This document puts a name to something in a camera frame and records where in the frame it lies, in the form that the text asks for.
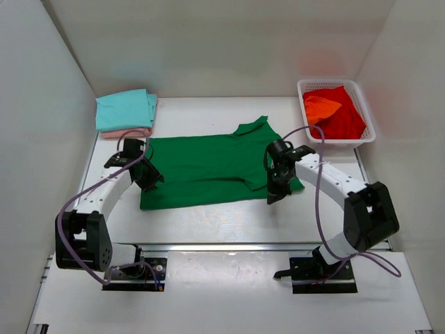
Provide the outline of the green t shirt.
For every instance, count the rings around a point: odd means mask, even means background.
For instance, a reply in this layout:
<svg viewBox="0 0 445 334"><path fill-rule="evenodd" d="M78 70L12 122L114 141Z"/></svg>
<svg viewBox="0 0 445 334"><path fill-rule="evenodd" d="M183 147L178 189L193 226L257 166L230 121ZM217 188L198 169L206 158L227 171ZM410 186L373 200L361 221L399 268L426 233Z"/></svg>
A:
<svg viewBox="0 0 445 334"><path fill-rule="evenodd" d="M140 210L174 209L265 199L264 153L280 138L261 116L231 134L151 138L148 157L164 176L140 194Z"/></svg>

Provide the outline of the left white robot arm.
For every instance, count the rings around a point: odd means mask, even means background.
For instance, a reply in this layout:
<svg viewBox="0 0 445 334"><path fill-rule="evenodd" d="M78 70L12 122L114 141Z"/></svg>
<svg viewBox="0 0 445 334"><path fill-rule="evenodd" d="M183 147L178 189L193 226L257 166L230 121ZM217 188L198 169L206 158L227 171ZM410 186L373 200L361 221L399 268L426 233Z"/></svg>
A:
<svg viewBox="0 0 445 334"><path fill-rule="evenodd" d="M66 204L56 217L56 264L60 269L105 272L122 268L137 277L145 270L145 259L136 245L111 241L107 220L124 192L137 185L144 193L164 181L151 159L149 145L137 138L123 140L123 148L104 164L99 181L80 193L71 210Z"/></svg>

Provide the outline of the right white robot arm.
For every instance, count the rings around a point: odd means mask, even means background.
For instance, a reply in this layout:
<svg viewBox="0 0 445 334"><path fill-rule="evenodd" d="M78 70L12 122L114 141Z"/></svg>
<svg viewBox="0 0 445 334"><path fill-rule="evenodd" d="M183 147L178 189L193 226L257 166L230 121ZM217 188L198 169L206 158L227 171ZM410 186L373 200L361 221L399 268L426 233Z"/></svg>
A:
<svg viewBox="0 0 445 334"><path fill-rule="evenodd" d="M295 148L282 139L266 147L264 168L269 205L291 195L291 182L300 178L315 186L317 198L324 193L343 210L343 230L331 239L325 238L320 213L315 213L321 246L312 251L305 268L278 271L276 279L301 275L301 285L323 284L357 256L371 260L397 278L401 276L394 264L370 251L400 228L389 190L383 183L359 181L328 164L320 152L306 145Z"/></svg>

